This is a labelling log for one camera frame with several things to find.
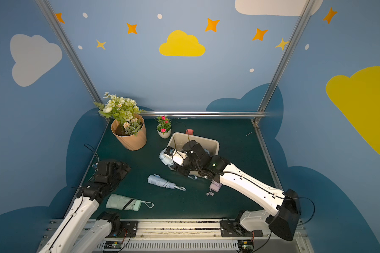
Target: blue wall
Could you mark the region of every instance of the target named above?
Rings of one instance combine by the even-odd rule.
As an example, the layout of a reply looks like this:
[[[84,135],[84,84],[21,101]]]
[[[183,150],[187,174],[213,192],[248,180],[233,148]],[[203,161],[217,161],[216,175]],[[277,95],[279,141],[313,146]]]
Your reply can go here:
[[[316,253],[380,252],[380,155],[325,90],[371,66],[380,66],[380,0],[324,0],[259,123],[283,187],[317,206],[305,225]],[[312,207],[302,204],[307,219]]]
[[[220,103],[209,104],[241,99],[270,82],[283,53],[276,46],[282,38],[288,41],[297,17],[245,15],[234,2],[50,1],[54,11],[62,13],[61,25],[99,93],[130,97],[153,110],[224,110]],[[220,20],[216,32],[205,31],[208,18]],[[136,24],[137,34],[128,34],[126,23]],[[252,40],[257,28],[268,30],[263,41]],[[162,55],[160,45],[175,30],[196,36],[205,53]],[[105,42],[105,50],[96,40]],[[253,105],[260,104],[265,89],[258,91]]]
[[[3,247],[10,233],[12,245],[30,253],[49,219],[66,212],[71,187],[92,156],[83,144],[96,147],[106,122],[92,110],[92,98],[63,50],[53,68],[19,86],[10,53],[15,34],[60,44],[34,0],[0,1],[0,252],[13,252]]]

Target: flower pot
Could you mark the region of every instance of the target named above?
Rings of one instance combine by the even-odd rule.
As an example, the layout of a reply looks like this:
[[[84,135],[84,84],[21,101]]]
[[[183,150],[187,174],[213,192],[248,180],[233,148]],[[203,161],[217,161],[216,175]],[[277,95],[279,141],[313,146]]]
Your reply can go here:
[[[114,122],[111,124],[111,130],[114,134],[114,136],[121,142],[124,147],[126,147],[129,150],[138,150],[145,146],[146,144],[146,128],[145,128],[145,121],[143,118],[138,115],[134,114],[134,117],[137,117],[138,119],[141,120],[142,127],[141,130],[137,133],[137,136],[135,135],[130,135],[130,136],[119,136],[115,134],[115,130],[117,129],[119,122],[117,120],[114,120]]]
[[[157,133],[159,134],[160,137],[162,137],[163,139],[166,139],[166,138],[168,138],[168,137],[170,136],[170,134],[172,133],[172,127],[170,127],[170,130],[169,130],[168,132],[162,133],[162,132],[159,132],[159,131],[157,130]]]

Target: ventilation grille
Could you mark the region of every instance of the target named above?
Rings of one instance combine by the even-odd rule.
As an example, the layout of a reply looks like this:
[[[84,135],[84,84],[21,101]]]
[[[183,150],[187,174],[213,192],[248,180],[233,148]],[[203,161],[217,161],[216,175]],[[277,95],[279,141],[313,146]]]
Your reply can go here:
[[[97,250],[119,251],[120,249],[104,249],[104,243],[97,245]],[[154,250],[238,250],[237,240],[147,240],[131,241],[122,251],[154,251]]]

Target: white cloud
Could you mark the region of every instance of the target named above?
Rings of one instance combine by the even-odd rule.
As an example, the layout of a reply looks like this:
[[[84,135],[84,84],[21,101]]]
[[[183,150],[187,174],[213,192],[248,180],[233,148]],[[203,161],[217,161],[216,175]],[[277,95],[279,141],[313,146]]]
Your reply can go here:
[[[33,84],[62,59],[61,48],[40,35],[14,35],[10,51],[15,61],[12,76],[22,87]]]
[[[311,15],[321,6],[316,0]],[[245,15],[299,16],[306,0],[235,0],[235,9]]]

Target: tan flower pot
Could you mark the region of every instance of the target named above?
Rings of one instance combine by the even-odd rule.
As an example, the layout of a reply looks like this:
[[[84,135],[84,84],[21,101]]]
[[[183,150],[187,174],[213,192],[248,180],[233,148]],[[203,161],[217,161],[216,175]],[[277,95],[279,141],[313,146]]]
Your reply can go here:
[[[111,130],[114,134],[114,136],[121,142],[124,147],[126,147],[129,150],[138,150],[145,146],[146,144],[146,128],[145,128],[145,121],[143,118],[135,114],[135,117],[141,120],[142,128],[141,130],[137,133],[137,136],[131,135],[131,136],[118,136],[115,134],[115,130],[117,129],[119,122],[117,120],[114,120],[114,122],[111,124]]]

